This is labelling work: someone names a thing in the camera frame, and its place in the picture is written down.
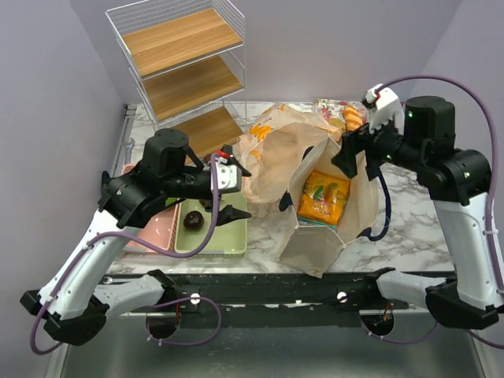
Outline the orange plastic grocery bag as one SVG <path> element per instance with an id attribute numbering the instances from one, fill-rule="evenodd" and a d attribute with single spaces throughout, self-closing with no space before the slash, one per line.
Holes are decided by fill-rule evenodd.
<path id="1" fill-rule="evenodd" d="M 235 146 L 240 164 L 251 173 L 243 180 L 244 197 L 253 203 L 279 200 L 308 147 L 328 137 L 337 140 L 341 135 L 341 130 L 319 113 L 273 104 L 239 137 Z"/>

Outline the yellow snack package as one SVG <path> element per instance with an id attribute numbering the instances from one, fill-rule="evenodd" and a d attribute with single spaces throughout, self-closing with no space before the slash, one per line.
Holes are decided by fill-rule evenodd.
<path id="1" fill-rule="evenodd" d="M 343 215 L 349 193 L 350 180 L 314 170 L 304 183 L 298 217 L 335 228 Z"/>

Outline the beige canvas tote bag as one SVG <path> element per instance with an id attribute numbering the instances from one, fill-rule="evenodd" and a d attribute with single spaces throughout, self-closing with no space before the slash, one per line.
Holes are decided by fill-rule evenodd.
<path id="1" fill-rule="evenodd" d="M 355 239 L 381 237 L 372 234 L 380 181 L 369 179 L 363 152 L 354 159 L 357 175 L 347 177 L 332 164 L 339 151 L 330 138 L 307 149 L 279 204 L 287 225 L 278 262 L 318 278 Z"/>

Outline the dark brown round vegetable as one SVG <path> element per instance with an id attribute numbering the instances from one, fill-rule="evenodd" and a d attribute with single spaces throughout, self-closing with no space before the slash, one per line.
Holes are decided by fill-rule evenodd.
<path id="1" fill-rule="evenodd" d="M 189 232 L 198 232 L 205 223 L 204 216 L 196 210 L 188 212 L 183 219 L 183 227 Z"/>

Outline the brown small bottle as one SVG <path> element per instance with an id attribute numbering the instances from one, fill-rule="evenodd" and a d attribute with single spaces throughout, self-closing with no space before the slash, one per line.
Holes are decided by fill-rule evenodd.
<path id="1" fill-rule="evenodd" d="M 217 155 L 215 153 L 213 153 L 213 154 L 206 155 L 203 158 L 203 161 L 205 164 L 211 165 L 212 163 L 214 163 L 216 161 L 216 159 L 217 159 Z"/>

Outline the brown bread slices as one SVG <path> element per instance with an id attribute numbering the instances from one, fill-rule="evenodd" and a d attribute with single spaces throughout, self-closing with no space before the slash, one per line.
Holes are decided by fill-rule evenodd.
<path id="1" fill-rule="evenodd" d="M 340 120 L 339 118 L 329 118 L 328 123 L 331 126 L 338 128 L 341 132 L 345 132 L 347 130 L 346 122 L 343 120 Z"/>

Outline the orange baguette bread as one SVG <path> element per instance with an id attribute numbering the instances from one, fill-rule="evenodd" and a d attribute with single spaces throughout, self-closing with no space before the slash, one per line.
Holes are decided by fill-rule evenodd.
<path id="1" fill-rule="evenodd" d="M 343 118 L 346 123 L 347 131 L 354 131 L 364 124 L 360 113 L 353 106 L 346 106 L 343 109 Z"/>

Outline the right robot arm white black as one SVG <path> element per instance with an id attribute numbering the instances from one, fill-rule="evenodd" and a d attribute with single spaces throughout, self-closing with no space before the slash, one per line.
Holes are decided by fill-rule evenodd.
<path id="1" fill-rule="evenodd" d="M 372 90 L 364 98 L 369 120 L 343 135 L 332 163 L 346 176 L 358 173 L 364 154 L 369 179 L 390 163 L 408 169 L 428 190 L 447 244 L 455 275 L 434 280 L 380 269 L 367 277 L 364 303 L 382 307 L 389 300 L 408 302 L 429 311 L 447 328 L 482 330 L 498 322 L 503 311 L 496 269 L 503 266 L 498 247 L 490 247 L 488 160 L 475 150 L 455 147 L 455 108 L 439 96 L 401 102 L 389 90 Z"/>

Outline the pink plastic basket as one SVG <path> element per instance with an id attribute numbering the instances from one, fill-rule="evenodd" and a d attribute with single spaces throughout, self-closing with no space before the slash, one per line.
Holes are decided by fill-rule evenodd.
<path id="1" fill-rule="evenodd" d="M 135 164 L 126 164 L 122 173 L 128 173 L 135 167 Z M 169 250 L 173 248 L 176 234 L 176 225 L 178 217 L 179 205 L 175 204 L 169 209 L 165 209 L 156 216 L 152 217 L 145 228 L 141 229 L 137 235 L 140 239 L 146 240 L 148 243 L 156 247 Z M 123 249 L 126 253 L 134 254 L 154 254 L 155 251 L 147 248 L 137 242 L 130 241 Z"/>

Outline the floral pattern tray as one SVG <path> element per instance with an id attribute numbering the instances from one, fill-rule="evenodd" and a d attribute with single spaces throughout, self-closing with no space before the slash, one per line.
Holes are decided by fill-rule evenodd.
<path id="1" fill-rule="evenodd" d="M 339 119 L 345 121 L 343 110 L 347 106 L 354 107 L 364 122 L 368 120 L 368 110 L 360 102 L 354 101 L 318 98 L 313 103 L 313 111 L 320 113 L 326 120 Z"/>

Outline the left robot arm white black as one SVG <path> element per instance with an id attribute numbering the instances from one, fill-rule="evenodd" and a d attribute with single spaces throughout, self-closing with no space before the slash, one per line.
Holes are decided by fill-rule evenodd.
<path id="1" fill-rule="evenodd" d="M 181 303 L 176 283 L 158 270 L 109 290 L 101 290 L 98 283 L 124 247 L 139 241 L 148 222 L 181 200 L 211 201 L 210 230 L 247 219 L 248 212 L 221 206 L 220 199 L 239 192 L 248 176 L 230 146 L 202 161 L 184 132 L 155 132 L 130 172 L 102 176 L 92 221 L 54 278 L 21 296 L 20 304 L 35 317 L 34 329 L 43 329 L 57 346 L 81 346 L 111 317 L 146 307 L 165 311 Z"/>

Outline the black metal base rail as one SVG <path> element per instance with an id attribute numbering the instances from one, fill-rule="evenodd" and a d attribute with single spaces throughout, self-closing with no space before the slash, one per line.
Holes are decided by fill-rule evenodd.
<path id="1" fill-rule="evenodd" d="M 390 306 L 399 313 L 413 304 L 382 298 L 366 272 L 326 273 L 320 279 L 299 273 L 152 273 L 168 288 L 155 302 L 184 302 L 155 309 L 147 298 L 136 299 L 109 315 L 174 317 L 179 310 L 182 327 L 209 328 L 220 310 L 225 328 L 357 327 L 362 312 L 379 314 Z"/>

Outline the green plastic basket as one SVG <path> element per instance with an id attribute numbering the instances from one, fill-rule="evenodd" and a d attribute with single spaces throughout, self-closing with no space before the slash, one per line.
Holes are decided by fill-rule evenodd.
<path id="1" fill-rule="evenodd" d="M 240 193 L 223 195 L 220 208 L 233 205 L 234 208 L 247 211 L 246 199 Z M 189 231 L 183 221 L 191 211 L 198 211 L 203 218 L 203 226 L 198 231 Z M 211 212 L 206 212 L 197 200 L 187 200 L 180 204 L 176 237 L 173 249 L 180 254 L 186 254 L 199 246 L 207 235 L 211 221 Z M 244 254 L 247 245 L 247 219 L 235 220 L 229 224 L 215 228 L 212 238 L 206 247 L 198 254 L 202 255 L 240 255 Z"/>

